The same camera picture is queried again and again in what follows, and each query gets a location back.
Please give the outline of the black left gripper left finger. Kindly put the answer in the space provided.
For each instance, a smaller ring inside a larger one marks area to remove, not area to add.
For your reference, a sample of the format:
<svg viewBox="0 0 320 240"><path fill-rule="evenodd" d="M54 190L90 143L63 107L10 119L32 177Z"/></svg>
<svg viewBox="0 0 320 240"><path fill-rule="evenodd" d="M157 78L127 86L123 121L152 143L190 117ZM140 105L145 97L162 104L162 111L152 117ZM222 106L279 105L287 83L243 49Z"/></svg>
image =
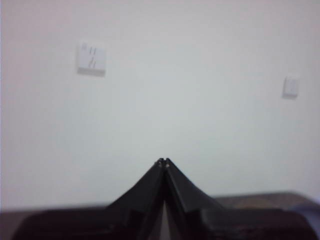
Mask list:
<svg viewBox="0 0 320 240"><path fill-rule="evenodd" d="M165 161L160 158L138 182L104 207L48 210L27 217L15 240L146 240L163 202Z"/></svg>

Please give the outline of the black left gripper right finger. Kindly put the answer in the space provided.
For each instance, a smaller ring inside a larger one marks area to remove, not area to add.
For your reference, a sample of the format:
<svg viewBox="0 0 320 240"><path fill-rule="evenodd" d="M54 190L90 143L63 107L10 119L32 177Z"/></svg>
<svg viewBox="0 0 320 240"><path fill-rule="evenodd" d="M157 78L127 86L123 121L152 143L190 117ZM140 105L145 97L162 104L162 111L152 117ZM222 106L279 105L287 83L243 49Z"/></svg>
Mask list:
<svg viewBox="0 0 320 240"><path fill-rule="evenodd" d="M227 208L164 160L166 204L184 240L314 240L307 219L278 208Z"/></svg>

